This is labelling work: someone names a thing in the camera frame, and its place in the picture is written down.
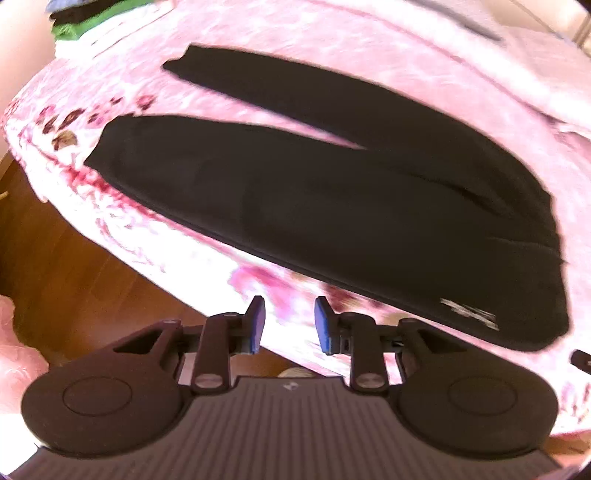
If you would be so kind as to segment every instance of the white wall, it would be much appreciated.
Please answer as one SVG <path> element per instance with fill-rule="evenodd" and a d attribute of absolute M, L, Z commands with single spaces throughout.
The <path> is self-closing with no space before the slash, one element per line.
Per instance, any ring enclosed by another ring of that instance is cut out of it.
<path fill-rule="evenodd" d="M 573 38 L 583 23 L 586 11 L 576 0 L 482 0 L 503 25 L 544 31 L 517 3 L 526 7 L 554 31 Z"/>
<path fill-rule="evenodd" d="M 0 2 L 0 112 L 54 58 L 47 0 Z M 0 163 L 8 151 L 0 138 Z M 0 176 L 5 166 L 0 164 Z"/>

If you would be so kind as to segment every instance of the pink fabric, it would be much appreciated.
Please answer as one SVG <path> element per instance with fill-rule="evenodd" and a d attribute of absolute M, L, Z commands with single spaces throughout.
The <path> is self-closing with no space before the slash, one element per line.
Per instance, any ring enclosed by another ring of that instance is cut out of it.
<path fill-rule="evenodd" d="M 367 9 L 390 4 L 333 1 Z M 554 195 L 573 327 L 539 353 L 511 352 L 458 336 L 546 378 L 560 399 L 555 433 L 589 429 L 591 377 L 571 366 L 569 355 L 591 343 L 591 222 L 584 221 L 591 211 L 591 152 L 516 99 L 535 93 L 538 83 L 502 48 L 430 11 L 401 7 L 405 2 L 396 5 L 402 13 L 393 8 L 384 19 L 377 17 L 379 12 L 316 0 L 183 0 L 92 66 L 52 62 L 11 103 L 5 135 L 39 197 L 55 205 L 82 234 L 205 314 L 244 311 L 253 295 L 262 294 L 268 301 L 264 346 L 315 371 L 347 377 L 347 358 L 327 357 L 320 351 L 313 326 L 314 298 L 326 295 L 337 311 L 354 309 L 382 323 L 396 322 L 403 312 L 187 230 L 112 189 L 83 162 L 103 126 L 130 112 L 250 122 L 331 139 L 160 69 L 165 60 L 182 56 L 191 42 L 248 48 L 340 70 L 465 121 L 512 151 Z M 417 26 L 421 21 L 426 24 Z M 443 51 L 445 45 L 452 48 Z M 458 58 L 458 50 L 464 57 Z M 491 51 L 496 52 L 488 58 L 491 69 L 515 85 L 512 93 L 467 61 L 482 60 Z M 517 66 L 497 71 L 512 65 Z M 391 381 L 400 381 L 393 358 L 387 361 Z"/>
<path fill-rule="evenodd" d="M 12 331 L 14 305 L 0 296 L 0 415 L 20 413 L 27 387 L 47 372 L 47 362 L 34 348 L 21 344 Z"/>
<path fill-rule="evenodd" d="M 567 40 L 546 32 L 512 27 L 530 65 L 550 89 L 541 111 L 591 130 L 591 58 Z"/>

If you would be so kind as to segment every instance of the wooden floor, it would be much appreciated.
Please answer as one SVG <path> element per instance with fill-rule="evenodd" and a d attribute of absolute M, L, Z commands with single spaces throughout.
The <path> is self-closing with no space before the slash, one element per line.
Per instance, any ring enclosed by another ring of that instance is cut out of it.
<path fill-rule="evenodd" d="M 79 234 L 41 203 L 16 162 L 0 179 L 0 294 L 16 305 L 22 342 L 54 365 L 162 319 L 204 316 Z M 277 375 L 292 366 L 265 351 L 235 357 L 239 374 Z"/>

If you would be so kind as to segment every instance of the metal pivot screw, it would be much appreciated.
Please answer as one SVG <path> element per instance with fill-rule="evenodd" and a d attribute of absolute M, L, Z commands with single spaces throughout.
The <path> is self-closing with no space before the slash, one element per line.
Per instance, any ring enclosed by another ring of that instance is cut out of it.
<path fill-rule="evenodd" d="M 195 386 L 210 390 L 223 385 L 223 378 L 217 374 L 201 374 L 195 378 Z"/>
<path fill-rule="evenodd" d="M 386 384 L 384 378 L 378 374 L 361 374 L 355 382 L 361 388 L 381 388 Z"/>

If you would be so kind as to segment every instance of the white logo on jacket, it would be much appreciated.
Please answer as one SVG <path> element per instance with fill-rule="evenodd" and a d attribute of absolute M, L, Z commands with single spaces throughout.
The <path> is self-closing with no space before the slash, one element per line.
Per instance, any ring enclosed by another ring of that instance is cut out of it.
<path fill-rule="evenodd" d="M 485 312 L 484 310 L 480 309 L 475 309 L 467 305 L 460 305 L 459 303 L 447 299 L 441 299 L 440 302 L 450 307 L 458 315 L 480 320 L 488 328 L 497 331 L 499 330 L 499 326 L 495 322 L 496 317 L 492 313 Z"/>

